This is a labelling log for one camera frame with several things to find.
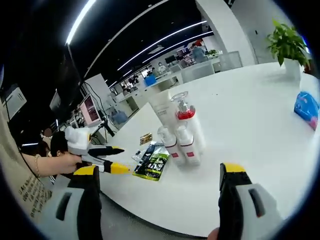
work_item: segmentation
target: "white pillar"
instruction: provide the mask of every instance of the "white pillar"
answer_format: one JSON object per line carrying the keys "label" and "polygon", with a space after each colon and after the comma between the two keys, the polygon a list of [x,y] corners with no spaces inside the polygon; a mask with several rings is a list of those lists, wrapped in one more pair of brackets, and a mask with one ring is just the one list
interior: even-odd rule
{"label": "white pillar", "polygon": [[252,46],[224,0],[196,0],[223,53],[239,51],[243,66],[256,64]]}

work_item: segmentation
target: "human arm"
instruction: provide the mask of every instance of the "human arm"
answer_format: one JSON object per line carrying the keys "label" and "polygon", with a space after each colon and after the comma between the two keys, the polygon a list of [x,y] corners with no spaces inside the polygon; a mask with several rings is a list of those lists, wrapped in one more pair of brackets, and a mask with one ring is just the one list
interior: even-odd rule
{"label": "human arm", "polygon": [[57,174],[70,174],[76,170],[76,163],[81,163],[81,157],[73,154],[64,154],[56,157],[38,157],[22,154],[31,170],[41,177]]}

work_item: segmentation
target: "white flower pot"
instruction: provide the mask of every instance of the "white flower pot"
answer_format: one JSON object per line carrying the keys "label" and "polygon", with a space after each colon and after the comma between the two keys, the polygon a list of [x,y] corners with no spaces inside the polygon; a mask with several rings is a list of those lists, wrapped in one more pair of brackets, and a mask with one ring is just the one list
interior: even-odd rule
{"label": "white flower pot", "polygon": [[286,70],[286,75],[288,78],[300,82],[300,64],[297,60],[292,60],[289,58],[284,59],[284,66]]}

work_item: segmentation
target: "bracelet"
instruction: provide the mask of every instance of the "bracelet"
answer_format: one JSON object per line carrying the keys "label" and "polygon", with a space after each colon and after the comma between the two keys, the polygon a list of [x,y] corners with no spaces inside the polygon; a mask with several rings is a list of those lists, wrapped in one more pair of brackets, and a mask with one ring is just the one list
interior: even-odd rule
{"label": "bracelet", "polygon": [[36,156],[34,156],[34,164],[35,164],[35,171],[36,171],[36,176],[38,177],[38,178],[40,178],[41,176],[40,176],[40,173],[39,173],[39,168],[38,168],[38,158],[40,157],[40,155],[36,155]]}

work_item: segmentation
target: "green packet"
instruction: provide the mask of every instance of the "green packet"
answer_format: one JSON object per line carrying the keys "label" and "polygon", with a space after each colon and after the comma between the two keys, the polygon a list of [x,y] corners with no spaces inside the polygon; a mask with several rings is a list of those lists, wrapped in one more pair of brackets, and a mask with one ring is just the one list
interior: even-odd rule
{"label": "green packet", "polygon": [[143,179],[159,181],[169,156],[169,152],[162,143],[153,141],[145,151],[132,175]]}

